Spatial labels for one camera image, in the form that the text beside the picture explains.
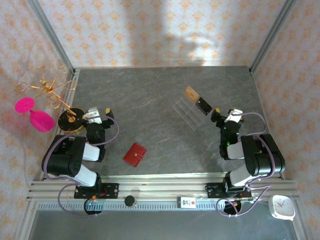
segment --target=clock face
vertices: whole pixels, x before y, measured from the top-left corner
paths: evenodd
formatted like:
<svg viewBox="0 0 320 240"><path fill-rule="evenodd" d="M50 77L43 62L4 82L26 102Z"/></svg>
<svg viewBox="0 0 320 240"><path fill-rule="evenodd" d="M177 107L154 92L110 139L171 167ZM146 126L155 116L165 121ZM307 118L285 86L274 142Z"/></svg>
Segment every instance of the clock face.
<svg viewBox="0 0 320 240"><path fill-rule="evenodd" d="M272 199L273 207L276 213L282 216L292 217L295 215L294 204L286 196L275 195Z"/></svg>

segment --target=gold card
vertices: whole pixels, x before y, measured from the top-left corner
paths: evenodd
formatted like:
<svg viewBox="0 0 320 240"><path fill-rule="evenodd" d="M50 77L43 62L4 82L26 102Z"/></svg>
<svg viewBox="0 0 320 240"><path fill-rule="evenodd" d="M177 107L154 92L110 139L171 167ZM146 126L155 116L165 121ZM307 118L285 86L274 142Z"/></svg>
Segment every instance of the gold card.
<svg viewBox="0 0 320 240"><path fill-rule="evenodd" d="M199 94L190 86L188 86L184 90L184 95L187 96L188 99L190 99L191 102L195 103L197 99L199 98Z"/></svg>

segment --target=gray marble table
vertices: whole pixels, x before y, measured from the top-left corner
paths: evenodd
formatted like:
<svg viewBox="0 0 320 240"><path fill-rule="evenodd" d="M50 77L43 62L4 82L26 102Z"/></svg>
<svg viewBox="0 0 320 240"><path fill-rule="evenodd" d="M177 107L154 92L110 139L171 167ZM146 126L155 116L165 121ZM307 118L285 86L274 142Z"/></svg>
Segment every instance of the gray marble table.
<svg viewBox="0 0 320 240"><path fill-rule="evenodd" d="M82 69L72 106L98 107L101 114L111 108L120 126L118 137L105 147L104 160L85 165L101 175L227 172L241 166L242 160L220 157L220 130L214 123L194 131L173 109L187 86L223 115L230 108L263 113L245 66ZM244 120L240 134L264 127L256 116ZM115 126L107 129L106 139L115 133ZM147 149L137 167L123 160L135 142Z"/></svg>

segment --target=white label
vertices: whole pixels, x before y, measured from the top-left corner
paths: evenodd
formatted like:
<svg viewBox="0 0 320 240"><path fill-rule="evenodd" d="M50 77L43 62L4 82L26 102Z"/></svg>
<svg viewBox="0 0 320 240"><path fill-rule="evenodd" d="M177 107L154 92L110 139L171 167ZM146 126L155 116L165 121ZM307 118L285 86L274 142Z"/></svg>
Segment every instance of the white label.
<svg viewBox="0 0 320 240"><path fill-rule="evenodd" d="M181 197L182 209L196 209L197 202L195 197Z"/></svg>

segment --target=white clock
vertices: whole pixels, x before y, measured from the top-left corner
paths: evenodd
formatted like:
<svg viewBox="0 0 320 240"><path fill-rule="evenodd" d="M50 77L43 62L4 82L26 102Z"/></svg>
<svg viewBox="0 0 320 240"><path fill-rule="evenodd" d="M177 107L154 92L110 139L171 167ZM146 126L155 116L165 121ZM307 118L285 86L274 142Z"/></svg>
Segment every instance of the white clock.
<svg viewBox="0 0 320 240"><path fill-rule="evenodd" d="M296 215L294 203L287 196L273 195L269 198L269 210L276 219L294 220Z"/></svg>

